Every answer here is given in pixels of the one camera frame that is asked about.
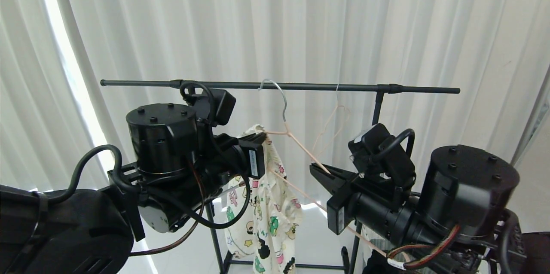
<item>vertical pole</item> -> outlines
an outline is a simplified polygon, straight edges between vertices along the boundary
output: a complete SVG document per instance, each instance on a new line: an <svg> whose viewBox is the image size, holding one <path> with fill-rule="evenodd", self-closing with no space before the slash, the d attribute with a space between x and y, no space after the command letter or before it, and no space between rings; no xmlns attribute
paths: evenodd
<svg viewBox="0 0 550 274"><path fill-rule="evenodd" d="M212 202L206 205L206 216L208 220L214 222L214 204ZM212 243L214 243L214 251L216 251L216 259L218 260L218 267L220 268L220 273L224 272L222 253L220 252L220 243L218 243L218 234L216 229L210 229L210 235L212 235Z"/></svg>
<svg viewBox="0 0 550 274"><path fill-rule="evenodd" d="M382 101L384 100L384 92L383 91L377 91L376 92L376 100L375 100L375 111L373 114L373 125L376 125L379 122L380 118L380 109L382 108ZM355 231L359 234L363 231L363 224L356 221L355 222L356 228ZM359 250L359 237L354 237L353 239L353 249L351 250L351 260L349 262L349 272L348 274L353 274L355 271L355 262L357 261L357 252Z"/></svg>

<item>white curtain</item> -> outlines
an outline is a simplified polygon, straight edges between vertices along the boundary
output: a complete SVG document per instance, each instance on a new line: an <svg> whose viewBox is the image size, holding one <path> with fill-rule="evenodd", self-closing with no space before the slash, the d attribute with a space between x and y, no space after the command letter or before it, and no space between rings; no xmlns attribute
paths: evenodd
<svg viewBox="0 0 550 274"><path fill-rule="evenodd" d="M0 0L0 183L40 191L67 187L93 147L73 98L44 0ZM80 188L107 184L98 160Z"/></svg>
<svg viewBox="0 0 550 274"><path fill-rule="evenodd" d="M416 131L423 174L432 149L464 143L511 160L550 62L550 0L67 0L70 31L92 99L105 110L107 140L133 152L125 115L143 104L177 102L171 88L99 88L100 79L340 82L460 87L461 94L385 96L380 121ZM282 129L279 93L231 90L236 135L262 123ZM287 91L287 119L311 147L336 103L334 92ZM373 93L338 94L338 114L320 155L352 168L347 142L370 125ZM309 159L276 139L298 186L315 192Z"/></svg>

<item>black metal rack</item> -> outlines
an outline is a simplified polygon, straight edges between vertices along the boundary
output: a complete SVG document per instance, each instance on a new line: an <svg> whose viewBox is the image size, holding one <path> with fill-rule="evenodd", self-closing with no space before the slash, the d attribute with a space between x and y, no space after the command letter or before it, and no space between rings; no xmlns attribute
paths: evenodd
<svg viewBox="0 0 550 274"><path fill-rule="evenodd" d="M101 80L102 86L153 86L153 87L171 87L179 88L183 80L171 80L171 81L113 81L113 80ZM223 88L223 89L257 89L260 87L259 82L201 82L209 88ZM313 83L277 83L283 90L316 90L316 91L359 91L359 92L376 92L375 109L373 113L373 125L379 122L380 110L384 99L384 94L399 94L400 92L424 92L432 94L459 94L460 88L438 88L438 87L418 87L418 86L402 86L399 84L377 84L377 85L363 85L363 84L313 84ZM264 89L277 89L274 84L265 83ZM206 207L206 215L208 220L214 221L214 205L210 202ZM355 222L357 233L361 233L363 225L359 222ZM214 243L214 250L216 251L216 259L218 261L218 267L220 268L220 274L227 274L231 264L243 264L251 265L253 262L247 262L244 260L233 260L230 252L226 253L225 258L222 259L222 253L220 251L220 243L218 242L218 235L216 230L210 229L212 235L212 241ZM311 265L311 264L296 264L297 268L318 268L323 270L339 270L344 271L345 274L353 274L355 270L355 263L357 261L357 252L359 250L359 238L355 237L353 241L353 248L351 251L351 259L348 259L348 249L342 247L342 265Z"/></svg>

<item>robotic arm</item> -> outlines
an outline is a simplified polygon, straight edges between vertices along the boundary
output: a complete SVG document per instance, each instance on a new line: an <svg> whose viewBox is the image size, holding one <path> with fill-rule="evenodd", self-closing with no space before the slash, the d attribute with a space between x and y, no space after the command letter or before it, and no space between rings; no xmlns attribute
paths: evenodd
<svg viewBox="0 0 550 274"><path fill-rule="evenodd" d="M145 237L141 218L159 232L177 231L191 218L216 229L240 219L246 206L224 224L196 211L228 192L223 187L235 176L250 191L249 178L261 178L265 170L265 135L214 135L213 127L228 123L235 98L198 82L184 81L179 88L187 105L150 104L126 116L136 162L123 166L120 151L102 145L79 161L67 190L0 186L1 272L113 274L139 255L131 249L134 239ZM339 234L360 221L398 246L388 262L407 270L429 266L438 273L471 274L487 259L500 262L504 273L518 273L526 258L521 230L505 209L519 182L517 171L481 149L441 147L432 153L421 194L415 194L413 141L411 129L394 137L379 124L348 144L359 173L326 166L332 174L325 174L310 166L333 195L328 227ZM114 153L110 185L76 189L86 162L103 150ZM418 259L395 262L393 256L405 250Z"/></svg>

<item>hanger bar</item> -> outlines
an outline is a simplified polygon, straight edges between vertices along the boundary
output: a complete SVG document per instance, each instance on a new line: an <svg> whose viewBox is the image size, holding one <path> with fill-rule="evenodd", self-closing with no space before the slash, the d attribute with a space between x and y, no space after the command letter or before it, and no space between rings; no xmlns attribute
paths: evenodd
<svg viewBox="0 0 550 274"><path fill-rule="evenodd" d="M152 86L152 87L171 87L179 88L183 80L171 81L125 81L125 80L101 80L101 86ZM258 89L259 82L201 82L209 88L223 89ZM386 94L397 94L399 92L428 92L434 94L459 94L460 88L444 87L422 87L422 86L402 86L399 84L316 84L316 83L277 83L283 90L320 90L320 91L373 91ZM264 89L277 89L274 84L265 83Z"/></svg>

